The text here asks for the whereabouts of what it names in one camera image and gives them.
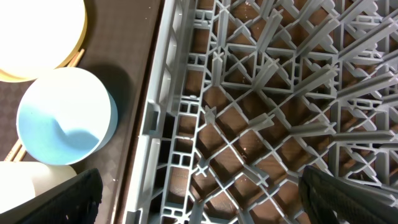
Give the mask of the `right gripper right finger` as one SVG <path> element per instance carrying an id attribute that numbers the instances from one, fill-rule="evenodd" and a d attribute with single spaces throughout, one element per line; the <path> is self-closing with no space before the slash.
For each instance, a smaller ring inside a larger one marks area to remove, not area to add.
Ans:
<path id="1" fill-rule="evenodd" d="M 306 166 L 299 177 L 302 206 L 311 223 L 397 223 L 397 190 L 333 177 Z"/>

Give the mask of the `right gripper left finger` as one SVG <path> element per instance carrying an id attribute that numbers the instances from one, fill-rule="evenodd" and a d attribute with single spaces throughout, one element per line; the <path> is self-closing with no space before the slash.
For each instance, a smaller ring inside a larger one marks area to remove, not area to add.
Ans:
<path id="1" fill-rule="evenodd" d="M 94 223 L 102 201 L 97 168 L 88 169 L 1 214 L 1 223 Z"/>

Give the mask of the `small white cup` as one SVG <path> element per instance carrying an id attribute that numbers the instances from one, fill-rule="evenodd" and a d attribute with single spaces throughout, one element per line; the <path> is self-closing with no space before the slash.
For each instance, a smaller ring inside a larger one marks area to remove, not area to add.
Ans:
<path id="1" fill-rule="evenodd" d="M 41 162 L 1 162 L 1 213 L 76 176 L 71 166 Z"/>

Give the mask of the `light blue bowl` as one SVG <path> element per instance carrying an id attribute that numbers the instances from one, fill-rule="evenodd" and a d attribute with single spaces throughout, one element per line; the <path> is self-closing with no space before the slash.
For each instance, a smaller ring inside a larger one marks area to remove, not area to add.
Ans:
<path id="1" fill-rule="evenodd" d="M 82 68 L 64 67 L 36 79 L 21 99 L 16 128 L 39 162 L 70 165 L 104 147 L 118 125 L 114 98 Z"/>

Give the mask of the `grey plastic dishwasher rack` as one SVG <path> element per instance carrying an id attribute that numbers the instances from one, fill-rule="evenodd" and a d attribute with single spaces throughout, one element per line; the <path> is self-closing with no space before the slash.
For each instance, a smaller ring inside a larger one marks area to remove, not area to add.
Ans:
<path id="1" fill-rule="evenodd" d="M 397 1 L 166 1 L 124 223 L 307 223 L 306 166 L 397 206 Z"/>

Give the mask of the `yellow round plate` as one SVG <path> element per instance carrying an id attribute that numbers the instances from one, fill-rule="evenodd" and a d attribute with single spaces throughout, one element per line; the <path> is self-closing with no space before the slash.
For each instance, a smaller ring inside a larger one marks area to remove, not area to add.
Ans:
<path id="1" fill-rule="evenodd" d="M 31 81 L 66 66 L 87 23 L 84 0 L 1 0 L 1 81 Z"/>

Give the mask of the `dark brown serving tray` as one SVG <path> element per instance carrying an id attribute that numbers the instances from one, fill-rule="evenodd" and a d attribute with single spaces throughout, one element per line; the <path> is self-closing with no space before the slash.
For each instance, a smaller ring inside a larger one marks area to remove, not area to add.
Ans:
<path id="1" fill-rule="evenodd" d="M 84 2 L 88 19 L 86 35 L 78 52 L 64 67 L 82 68 L 101 80 L 116 102 L 118 125 L 108 143 L 87 158 L 70 165 L 51 166 L 71 166 L 76 175 L 97 168 L 102 178 L 103 192 L 94 223 L 110 223 L 120 188 L 120 170 L 125 166 L 131 141 L 160 2 Z M 36 79 L 18 83 L 1 81 L 2 157 L 17 141 L 22 143 L 16 128 L 17 110 L 24 93 Z"/>

